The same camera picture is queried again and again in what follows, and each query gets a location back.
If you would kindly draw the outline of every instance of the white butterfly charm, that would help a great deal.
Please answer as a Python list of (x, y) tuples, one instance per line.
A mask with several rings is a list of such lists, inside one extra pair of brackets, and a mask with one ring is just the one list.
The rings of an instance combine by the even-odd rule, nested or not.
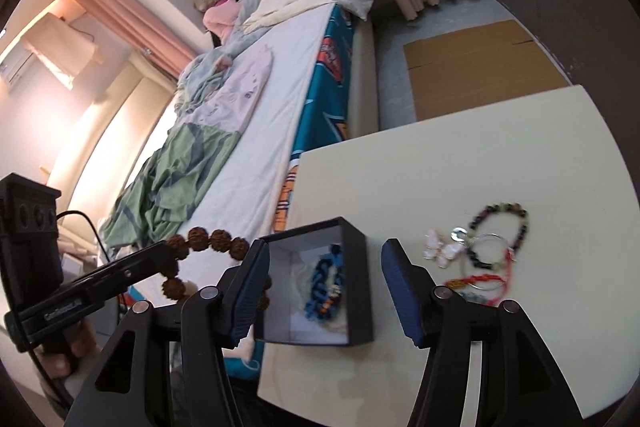
[(434, 259), (440, 268), (446, 268), (464, 249), (462, 243), (445, 243), (439, 233), (430, 229), (424, 242), (424, 258)]

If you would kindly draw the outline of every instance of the green blanket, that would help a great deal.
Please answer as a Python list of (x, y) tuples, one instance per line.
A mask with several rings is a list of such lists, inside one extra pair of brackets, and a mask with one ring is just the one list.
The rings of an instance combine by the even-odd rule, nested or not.
[(172, 129), (100, 228), (108, 247), (143, 248), (174, 235), (200, 204), (240, 136), (192, 123)]

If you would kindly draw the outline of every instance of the cardboard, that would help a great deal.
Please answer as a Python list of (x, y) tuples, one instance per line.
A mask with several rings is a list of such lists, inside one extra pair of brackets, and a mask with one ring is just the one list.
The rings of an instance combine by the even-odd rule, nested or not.
[(418, 120), (567, 85), (514, 20), (415, 41), (404, 55)]

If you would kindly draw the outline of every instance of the cardboard box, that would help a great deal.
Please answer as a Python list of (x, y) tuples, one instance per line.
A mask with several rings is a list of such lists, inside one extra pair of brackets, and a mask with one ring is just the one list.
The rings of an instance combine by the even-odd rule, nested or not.
[(567, 85), (514, 20), (412, 42), (404, 55), (418, 120)]
[[(373, 319), (366, 238), (343, 217), (262, 238), (269, 244), (272, 286), (270, 305), (258, 314), (254, 336), (270, 343), (356, 346), (373, 340)], [(344, 261), (344, 284), (338, 313), (320, 324), (305, 316), (311, 276), (319, 259), (339, 245)], [(327, 278), (331, 285), (333, 271)]]

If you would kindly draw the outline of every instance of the blue bedsheet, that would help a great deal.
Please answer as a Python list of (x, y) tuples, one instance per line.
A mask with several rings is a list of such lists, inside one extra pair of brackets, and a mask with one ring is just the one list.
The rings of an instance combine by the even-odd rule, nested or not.
[(305, 107), (300, 115), (280, 198), (273, 220), (273, 230), (281, 232), (296, 183), (298, 163), (303, 152), (337, 144), (348, 138), (347, 108), (351, 84), (351, 54), (353, 51), (353, 22), (349, 12), (334, 6), (318, 60), (309, 84)]

